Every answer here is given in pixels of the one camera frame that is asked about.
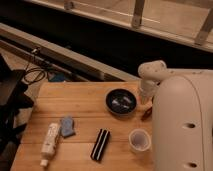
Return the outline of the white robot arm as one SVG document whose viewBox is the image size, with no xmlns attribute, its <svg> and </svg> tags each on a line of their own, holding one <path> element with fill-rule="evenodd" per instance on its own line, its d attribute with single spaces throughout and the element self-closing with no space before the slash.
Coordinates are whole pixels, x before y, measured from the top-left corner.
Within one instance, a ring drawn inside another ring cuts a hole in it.
<svg viewBox="0 0 213 171">
<path fill-rule="evenodd" d="M 213 171 L 213 70 L 138 67 L 143 102 L 152 102 L 154 171 Z"/>
</svg>

